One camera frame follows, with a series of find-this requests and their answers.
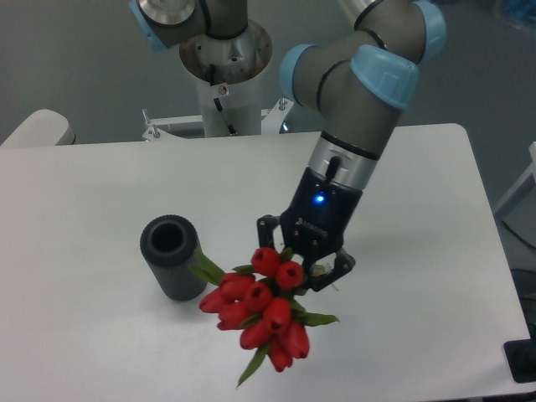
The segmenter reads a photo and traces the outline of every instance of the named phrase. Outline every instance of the gray floor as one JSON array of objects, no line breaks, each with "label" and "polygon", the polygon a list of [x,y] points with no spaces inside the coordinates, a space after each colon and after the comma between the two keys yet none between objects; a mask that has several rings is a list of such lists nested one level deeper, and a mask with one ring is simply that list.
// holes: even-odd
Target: gray floor
[{"label": "gray floor", "polygon": [[[400,125],[464,126],[494,204],[528,166],[527,149],[536,141],[536,33],[498,21],[491,3],[442,7],[449,28],[446,49],[422,65],[415,100]],[[126,5],[127,0],[0,0],[0,142],[43,108],[66,116],[78,143],[138,141],[142,108],[152,117],[198,114],[178,51],[152,53]],[[277,67],[288,49],[327,44],[351,32],[334,1],[250,0],[250,17],[267,29],[275,48],[264,76],[263,107],[281,97]],[[293,131],[317,131],[322,118],[296,110],[289,124]],[[533,192],[508,217],[533,243],[535,207]],[[501,236],[511,267],[536,267],[534,254],[502,230]]]}]

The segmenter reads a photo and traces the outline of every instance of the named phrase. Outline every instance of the green leaf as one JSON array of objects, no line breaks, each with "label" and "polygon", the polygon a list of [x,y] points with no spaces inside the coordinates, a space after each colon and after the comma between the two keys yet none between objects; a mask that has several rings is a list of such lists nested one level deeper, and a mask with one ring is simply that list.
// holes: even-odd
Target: green leaf
[{"label": "green leaf", "polygon": [[221,282],[221,278],[225,275],[224,270],[213,263],[201,250],[195,249],[194,254],[199,261],[199,268],[205,271],[213,279],[210,283],[214,284],[216,282],[215,285],[218,286]]},{"label": "green leaf", "polygon": [[190,270],[200,279],[203,281],[207,281],[208,283],[212,283],[213,285],[219,285],[219,282],[216,282],[207,272],[203,271],[200,267],[197,265],[191,265]]},{"label": "green leaf", "polygon": [[299,312],[298,310],[292,310],[292,321],[298,321],[300,322],[304,316],[306,316],[306,312]]},{"label": "green leaf", "polygon": [[296,310],[297,312],[306,312],[305,307],[296,300],[291,300],[291,309]]},{"label": "green leaf", "polygon": [[252,264],[236,266],[235,268],[233,268],[233,271],[242,275],[249,275],[255,273]]},{"label": "green leaf", "polygon": [[292,256],[294,256],[294,251],[290,247],[286,247],[280,254],[279,258],[281,258],[281,262],[287,262],[292,260]]},{"label": "green leaf", "polygon": [[257,369],[264,361],[268,352],[270,352],[270,345],[271,343],[267,342],[257,349],[257,351],[255,352],[255,356],[253,356],[250,361],[250,364],[248,364],[248,367],[246,367],[242,375],[240,375],[236,388],[240,387],[244,383],[244,381],[246,381],[249,377],[253,375],[255,371],[257,371]]},{"label": "green leaf", "polygon": [[245,329],[251,327],[252,325],[258,323],[262,318],[262,314],[257,312],[249,318],[246,318],[243,322],[240,323],[240,329]]},{"label": "green leaf", "polygon": [[296,321],[307,327],[318,327],[319,325],[327,325],[332,322],[338,322],[338,318],[332,315],[317,314],[315,312],[307,312],[303,317],[299,317]]}]

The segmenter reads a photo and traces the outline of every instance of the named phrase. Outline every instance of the screw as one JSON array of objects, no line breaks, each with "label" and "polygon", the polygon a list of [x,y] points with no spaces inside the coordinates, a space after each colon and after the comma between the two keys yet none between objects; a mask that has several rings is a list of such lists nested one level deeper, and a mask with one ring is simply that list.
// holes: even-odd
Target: screw
[{"label": "screw", "polygon": [[288,102],[285,100],[285,98],[279,99],[279,110],[284,111],[286,109],[285,106],[287,105],[287,103]]},{"label": "screw", "polygon": [[153,124],[152,125],[152,135],[155,137],[155,138],[160,138],[160,131],[158,130],[158,127],[156,124]]},{"label": "screw", "polygon": [[149,118],[147,109],[142,109],[142,114],[143,114],[143,120],[145,121],[145,127],[147,128],[151,125],[151,119]]}]

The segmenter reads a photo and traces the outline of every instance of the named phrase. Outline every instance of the blue led light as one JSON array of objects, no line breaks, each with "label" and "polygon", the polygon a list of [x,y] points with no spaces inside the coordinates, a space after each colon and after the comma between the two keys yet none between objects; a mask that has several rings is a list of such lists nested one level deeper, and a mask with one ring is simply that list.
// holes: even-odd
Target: blue led light
[{"label": "blue led light", "polygon": [[315,201],[315,204],[324,204],[324,201],[326,201],[326,197],[324,197],[324,193],[319,193],[318,195],[315,195],[314,201]]}]

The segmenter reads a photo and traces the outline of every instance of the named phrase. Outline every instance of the tulip bouquet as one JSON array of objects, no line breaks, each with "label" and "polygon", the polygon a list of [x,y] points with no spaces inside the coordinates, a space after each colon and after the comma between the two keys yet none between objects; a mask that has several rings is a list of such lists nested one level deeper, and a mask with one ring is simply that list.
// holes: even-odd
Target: tulip bouquet
[{"label": "tulip bouquet", "polygon": [[199,250],[196,256],[199,264],[191,266],[192,271],[217,286],[199,308],[219,314],[220,330],[243,330],[240,346],[256,349],[237,386],[260,367],[266,356],[278,373],[291,367],[293,359],[306,358],[309,338],[305,327],[338,321],[335,316],[307,312],[296,301],[296,289],[307,276],[303,267],[292,260],[291,249],[278,253],[269,247],[260,248],[250,265],[237,266],[230,273]]}]

